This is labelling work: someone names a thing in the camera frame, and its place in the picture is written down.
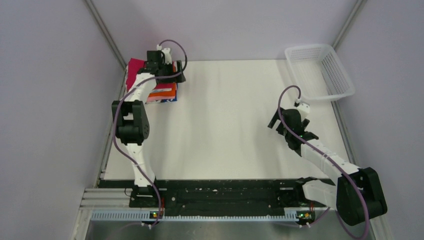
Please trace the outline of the blue folded t-shirt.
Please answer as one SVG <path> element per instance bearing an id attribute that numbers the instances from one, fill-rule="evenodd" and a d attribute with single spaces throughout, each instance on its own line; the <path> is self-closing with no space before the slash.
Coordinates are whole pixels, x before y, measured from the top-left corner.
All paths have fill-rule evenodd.
<path id="1" fill-rule="evenodd" d="M 177 101 L 178 85 L 175 83 L 169 91 L 165 88 L 157 88 L 157 91 L 151 93 L 148 97 L 150 103 L 165 103 Z"/>

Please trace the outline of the aluminium rail frame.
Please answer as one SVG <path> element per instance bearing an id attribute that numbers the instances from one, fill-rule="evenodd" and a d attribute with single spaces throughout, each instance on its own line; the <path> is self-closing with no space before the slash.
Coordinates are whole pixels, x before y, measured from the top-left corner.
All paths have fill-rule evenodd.
<path id="1" fill-rule="evenodd" d="M 166 188 L 157 195 L 136 194 L 127 189 L 96 188 L 83 194 L 82 206 L 105 208 L 161 207 L 167 216 L 278 215 L 287 209 L 325 207 L 322 200 L 308 199 L 294 189 L 254 188 Z"/>

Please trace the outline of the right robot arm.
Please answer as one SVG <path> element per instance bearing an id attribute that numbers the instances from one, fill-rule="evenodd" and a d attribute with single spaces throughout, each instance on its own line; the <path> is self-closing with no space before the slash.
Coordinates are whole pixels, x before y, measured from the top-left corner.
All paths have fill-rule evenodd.
<path id="1" fill-rule="evenodd" d="M 321 170 L 331 183 L 314 178 L 300 178 L 293 200 L 299 206 L 311 201 L 337 211 L 349 226 L 364 223 L 388 211 L 378 173 L 371 167 L 354 165 L 327 148 L 317 135 L 306 130 L 309 120 L 299 108 L 278 108 L 268 127 L 280 124 L 276 131 L 282 135 L 290 150 Z"/>

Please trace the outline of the orange folded t-shirt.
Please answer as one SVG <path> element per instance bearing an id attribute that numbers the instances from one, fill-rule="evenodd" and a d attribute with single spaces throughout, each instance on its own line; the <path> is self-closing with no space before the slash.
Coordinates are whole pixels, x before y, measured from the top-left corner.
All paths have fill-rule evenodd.
<path id="1" fill-rule="evenodd" d="M 173 100 L 177 96 L 177 83 L 158 83 L 149 94 L 147 102 L 157 102 L 163 100 Z"/>

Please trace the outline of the white plastic basket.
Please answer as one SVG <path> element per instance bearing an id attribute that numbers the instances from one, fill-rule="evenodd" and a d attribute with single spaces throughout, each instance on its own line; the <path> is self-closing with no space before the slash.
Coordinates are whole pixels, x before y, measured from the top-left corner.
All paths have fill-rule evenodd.
<path id="1" fill-rule="evenodd" d="M 307 101 L 333 102 L 355 94 L 355 87 L 334 48 L 308 44 L 285 49 L 293 83 Z"/>

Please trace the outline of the pink folded t-shirt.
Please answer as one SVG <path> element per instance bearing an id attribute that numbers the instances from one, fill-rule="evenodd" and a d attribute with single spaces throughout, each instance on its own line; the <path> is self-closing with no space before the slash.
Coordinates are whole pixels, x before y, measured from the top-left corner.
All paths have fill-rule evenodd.
<path id="1" fill-rule="evenodd" d="M 151 104 L 151 103 L 162 103 L 162 102 L 174 102 L 176 101 L 176 94 L 171 94 L 171 95 L 165 95 L 165 94 L 156 94 L 156 93 L 151 93 L 147 100 L 146 103 L 147 104 Z"/>

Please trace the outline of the crimson red t-shirt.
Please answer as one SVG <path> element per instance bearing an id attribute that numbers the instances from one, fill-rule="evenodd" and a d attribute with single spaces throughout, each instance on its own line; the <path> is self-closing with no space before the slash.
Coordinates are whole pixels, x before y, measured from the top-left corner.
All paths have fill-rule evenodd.
<path id="1" fill-rule="evenodd" d="M 126 76 L 126 91 L 129 92 L 131 87 L 135 84 L 136 76 L 138 71 L 143 68 L 145 61 L 141 59 L 131 58 L 127 65 L 127 76 Z"/>

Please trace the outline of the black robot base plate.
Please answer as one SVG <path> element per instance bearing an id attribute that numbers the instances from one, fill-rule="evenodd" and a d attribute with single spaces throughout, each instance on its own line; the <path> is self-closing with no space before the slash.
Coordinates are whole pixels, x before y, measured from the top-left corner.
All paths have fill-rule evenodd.
<path id="1" fill-rule="evenodd" d="M 300 198 L 294 179 L 156 180 L 137 187 L 132 180 L 101 180 L 101 189 L 131 190 L 129 207 L 160 207 L 166 217 L 279 217 L 289 208 L 322 207 Z"/>

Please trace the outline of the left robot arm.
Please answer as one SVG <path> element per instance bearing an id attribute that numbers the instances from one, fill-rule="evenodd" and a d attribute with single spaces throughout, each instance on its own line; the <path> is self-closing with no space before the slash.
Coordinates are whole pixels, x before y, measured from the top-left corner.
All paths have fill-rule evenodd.
<path id="1" fill-rule="evenodd" d="M 131 207 L 142 201 L 149 207 L 161 207 L 156 176 L 146 159 L 144 143 L 150 135 L 150 122 L 145 108 L 150 95 L 161 84 L 177 86 L 185 82 L 185 65 L 172 59 L 169 47 L 149 50 L 146 59 L 132 58 L 127 66 L 126 93 L 111 105 L 115 148 L 130 161 L 134 172 Z"/>

